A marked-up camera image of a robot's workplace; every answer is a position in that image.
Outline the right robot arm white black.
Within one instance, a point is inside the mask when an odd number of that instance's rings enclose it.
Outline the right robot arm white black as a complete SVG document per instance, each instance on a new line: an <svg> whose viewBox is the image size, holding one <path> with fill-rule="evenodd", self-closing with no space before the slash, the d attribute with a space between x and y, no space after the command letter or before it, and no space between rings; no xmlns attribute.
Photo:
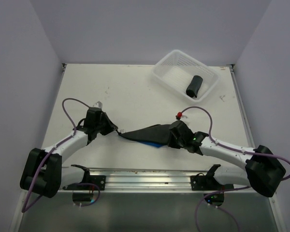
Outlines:
<svg viewBox="0 0 290 232"><path fill-rule="evenodd" d="M239 149L232 146L218 145L203 132L193 133L183 121L170 125L171 134L181 148L201 156L214 157L236 166L235 169L218 167L213 174L206 177L206 185L210 189L218 189L221 185L236 184L253 188L265 197L272 197L286 173L286 169L272 154L257 155L254 149Z"/></svg>

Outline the blue and black towel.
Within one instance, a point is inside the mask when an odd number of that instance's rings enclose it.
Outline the blue and black towel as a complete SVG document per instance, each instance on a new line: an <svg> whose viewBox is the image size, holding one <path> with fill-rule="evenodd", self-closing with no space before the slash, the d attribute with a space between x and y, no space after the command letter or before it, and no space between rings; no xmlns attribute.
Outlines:
<svg viewBox="0 0 290 232"><path fill-rule="evenodd" d="M129 132L117 131L117 133L120 137L130 141L162 147L169 143L171 137L169 126L170 124L156 124L143 129Z"/></svg>

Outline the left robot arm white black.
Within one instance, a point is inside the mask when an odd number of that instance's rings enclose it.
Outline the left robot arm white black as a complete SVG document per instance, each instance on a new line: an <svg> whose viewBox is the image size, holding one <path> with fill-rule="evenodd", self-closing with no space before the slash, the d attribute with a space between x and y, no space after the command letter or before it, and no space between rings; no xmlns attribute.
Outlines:
<svg viewBox="0 0 290 232"><path fill-rule="evenodd" d="M108 135L118 129L106 112L90 107L62 141L45 149L34 148L29 152L20 187L33 193L52 198L62 182L62 164L76 151L90 144L98 134Z"/></svg>

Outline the purple and black towel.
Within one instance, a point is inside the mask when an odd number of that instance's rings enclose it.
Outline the purple and black towel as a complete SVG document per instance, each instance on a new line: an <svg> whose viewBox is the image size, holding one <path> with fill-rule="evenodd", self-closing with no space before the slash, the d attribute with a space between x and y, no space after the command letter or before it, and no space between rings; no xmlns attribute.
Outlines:
<svg viewBox="0 0 290 232"><path fill-rule="evenodd" d="M191 98L196 98L202 83L203 79L200 76L195 75L186 89L186 94Z"/></svg>

